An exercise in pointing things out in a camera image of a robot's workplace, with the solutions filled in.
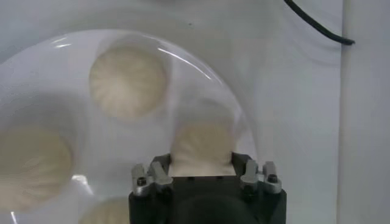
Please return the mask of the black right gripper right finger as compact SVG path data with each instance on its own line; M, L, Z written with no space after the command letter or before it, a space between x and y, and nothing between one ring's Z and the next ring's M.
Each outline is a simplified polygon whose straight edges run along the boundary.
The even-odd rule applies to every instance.
M254 194L262 185L266 193L282 192L282 182L273 161L266 161L260 170L257 162L249 155L232 153L231 162L242 189L247 189Z

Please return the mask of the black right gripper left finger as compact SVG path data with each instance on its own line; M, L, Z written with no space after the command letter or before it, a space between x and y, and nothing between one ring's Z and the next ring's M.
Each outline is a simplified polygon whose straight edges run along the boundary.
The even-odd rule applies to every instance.
M170 154L165 154L156 156L147 171L142 164L133 166L131 170L133 195L147 197L153 189L158 192L163 192L166 189L171 190L174 180L168 175L170 163Z

